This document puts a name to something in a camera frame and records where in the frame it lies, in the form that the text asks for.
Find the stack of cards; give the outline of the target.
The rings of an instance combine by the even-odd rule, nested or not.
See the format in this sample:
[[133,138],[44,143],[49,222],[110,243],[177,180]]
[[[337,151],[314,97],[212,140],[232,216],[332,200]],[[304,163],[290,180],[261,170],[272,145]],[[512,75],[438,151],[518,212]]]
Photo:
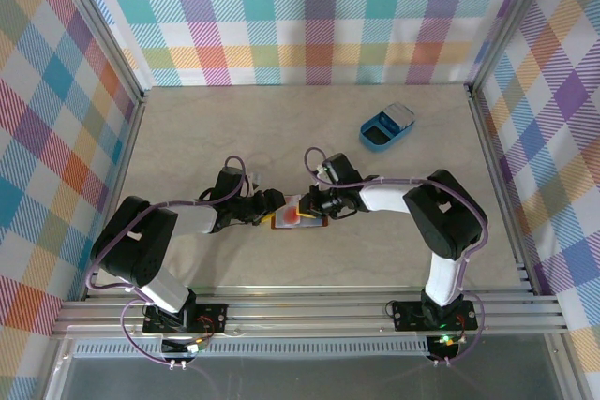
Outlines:
[[397,135],[410,128],[415,122],[414,113],[405,105],[395,102],[384,108],[380,123],[392,134]]

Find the grey metal sheet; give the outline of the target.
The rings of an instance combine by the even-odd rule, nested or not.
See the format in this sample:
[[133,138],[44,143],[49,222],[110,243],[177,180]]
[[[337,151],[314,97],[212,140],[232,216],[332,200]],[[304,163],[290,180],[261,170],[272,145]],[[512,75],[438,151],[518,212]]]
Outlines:
[[124,338],[58,345],[34,400],[593,400],[559,336],[488,335],[456,360],[426,356],[199,356],[170,369]]

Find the wide aluminium frame rail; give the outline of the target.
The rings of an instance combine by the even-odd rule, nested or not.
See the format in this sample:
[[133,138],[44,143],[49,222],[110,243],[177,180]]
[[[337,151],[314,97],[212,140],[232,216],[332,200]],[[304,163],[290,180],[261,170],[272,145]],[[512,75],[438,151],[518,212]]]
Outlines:
[[[533,295],[527,289],[482,289],[476,295],[477,321],[486,334],[567,330],[554,296]],[[418,291],[398,287],[218,287],[198,292],[202,303],[227,304],[225,334],[244,338],[391,336],[394,325],[386,304],[419,298]],[[126,294],[93,294],[66,302],[52,334],[117,336],[119,317],[126,312],[128,330],[139,335],[142,310],[126,310],[128,300]]]

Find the aluminium corner post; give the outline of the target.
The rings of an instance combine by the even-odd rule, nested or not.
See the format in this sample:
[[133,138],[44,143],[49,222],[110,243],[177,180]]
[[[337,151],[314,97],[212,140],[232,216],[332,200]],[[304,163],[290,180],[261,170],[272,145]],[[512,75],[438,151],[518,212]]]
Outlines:
[[490,23],[483,36],[475,41],[477,54],[464,82],[468,98],[474,98],[483,87],[532,3],[533,0],[492,1]]
[[144,102],[144,90],[134,75],[127,58],[123,54],[117,40],[113,36],[109,25],[105,21],[95,0],[72,0],[76,8],[89,27],[91,33],[97,39],[109,62],[126,91],[136,100],[138,104]]

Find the blue plastic tray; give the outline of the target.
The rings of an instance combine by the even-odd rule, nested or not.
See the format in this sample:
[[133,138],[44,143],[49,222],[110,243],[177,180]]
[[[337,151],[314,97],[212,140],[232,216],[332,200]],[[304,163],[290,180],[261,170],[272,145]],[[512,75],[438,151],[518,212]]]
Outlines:
[[403,140],[413,129],[413,125],[400,132],[397,135],[392,135],[381,123],[380,114],[382,111],[368,119],[360,127],[359,139],[361,143],[374,153],[383,152],[396,143]]

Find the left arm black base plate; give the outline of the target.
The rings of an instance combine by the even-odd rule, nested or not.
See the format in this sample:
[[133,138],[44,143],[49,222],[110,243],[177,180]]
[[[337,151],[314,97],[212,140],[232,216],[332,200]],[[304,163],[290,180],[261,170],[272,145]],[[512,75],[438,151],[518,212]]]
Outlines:
[[143,333],[224,333],[227,321],[226,304],[191,304],[178,313],[157,306],[146,306],[142,312]]

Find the aluminium side rail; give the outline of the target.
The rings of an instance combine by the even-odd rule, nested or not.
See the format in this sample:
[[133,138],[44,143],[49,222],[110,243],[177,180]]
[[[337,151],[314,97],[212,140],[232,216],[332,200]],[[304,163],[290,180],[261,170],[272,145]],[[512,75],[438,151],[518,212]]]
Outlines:
[[99,231],[102,231],[106,227],[106,225],[108,224],[112,215],[118,207],[119,200],[123,191],[123,186],[127,177],[130,160],[133,154],[137,138],[139,136],[139,131],[146,110],[148,97],[149,92],[142,91],[141,98],[137,101],[136,106],[133,109],[130,127],[127,132],[127,140],[118,161],[117,172],[114,178],[112,190],[110,192],[106,211],[102,216],[101,227]]
[[477,91],[469,84],[464,85],[466,96],[472,119],[477,131],[480,145],[483,150],[484,159],[486,161],[487,170],[490,175],[491,183],[496,196],[496,201],[499,205],[502,215],[502,222],[505,231],[507,232],[508,241],[516,260],[516,263],[521,266],[526,274],[526,282],[529,285],[529,291],[533,295],[541,295],[541,285],[537,279],[537,275],[533,268],[532,261],[527,252],[524,238],[519,227],[517,216],[515,215],[512,203],[510,201],[506,183],[503,179],[503,173],[500,166],[500,160],[495,152],[492,141],[492,135],[487,126],[485,115],[482,110],[482,102]]

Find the small controller board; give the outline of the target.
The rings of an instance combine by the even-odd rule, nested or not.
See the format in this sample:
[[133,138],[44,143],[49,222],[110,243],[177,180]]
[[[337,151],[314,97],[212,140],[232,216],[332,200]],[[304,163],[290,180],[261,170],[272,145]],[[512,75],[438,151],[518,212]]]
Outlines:
[[161,352],[165,355],[173,355],[179,358],[193,358],[198,353],[204,351],[210,339],[206,337],[196,337],[189,339],[162,339]]
[[432,361],[440,361],[445,358],[453,359],[459,354],[460,344],[460,337],[457,335],[445,334],[428,337],[428,357]]

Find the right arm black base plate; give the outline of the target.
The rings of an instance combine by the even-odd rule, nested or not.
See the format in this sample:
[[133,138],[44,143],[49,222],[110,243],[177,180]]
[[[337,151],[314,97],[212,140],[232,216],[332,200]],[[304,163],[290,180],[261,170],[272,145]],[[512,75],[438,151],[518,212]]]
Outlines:
[[397,332],[461,332],[478,328],[472,301],[459,300],[444,307],[421,301],[393,301],[391,307]]

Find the brown leather card holder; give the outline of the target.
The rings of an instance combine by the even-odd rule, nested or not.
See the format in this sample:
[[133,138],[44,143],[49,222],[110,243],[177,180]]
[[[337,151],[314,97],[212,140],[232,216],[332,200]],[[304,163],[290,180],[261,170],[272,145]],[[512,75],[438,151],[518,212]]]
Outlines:
[[294,229],[308,229],[308,228],[323,228],[328,225],[327,219],[325,217],[319,217],[316,219],[306,218],[304,217],[302,221],[302,225],[300,228],[293,229],[275,229],[273,227],[273,221],[271,222],[271,228],[273,230],[294,230]]

